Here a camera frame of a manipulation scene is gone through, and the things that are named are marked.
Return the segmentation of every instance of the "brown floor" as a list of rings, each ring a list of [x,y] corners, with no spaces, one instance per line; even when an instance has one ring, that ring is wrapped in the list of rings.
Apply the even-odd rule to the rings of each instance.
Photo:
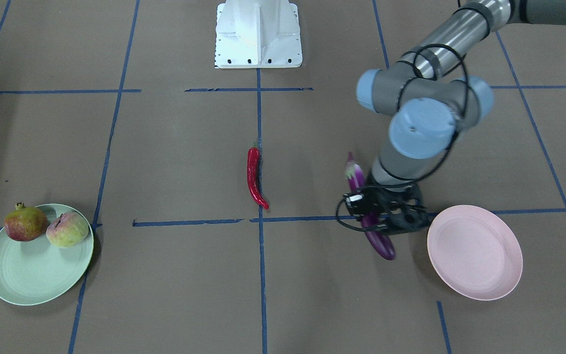
[[[469,52],[496,105],[422,183],[430,211],[493,210],[521,244],[519,285],[481,302],[434,273],[426,230],[388,262],[333,220],[346,154],[367,170],[387,135],[357,79],[456,2],[294,0],[303,66],[263,70],[214,69],[220,2],[0,0],[0,228],[19,200],[66,204],[101,244],[58,298],[0,299],[0,353],[566,353],[566,27]]]

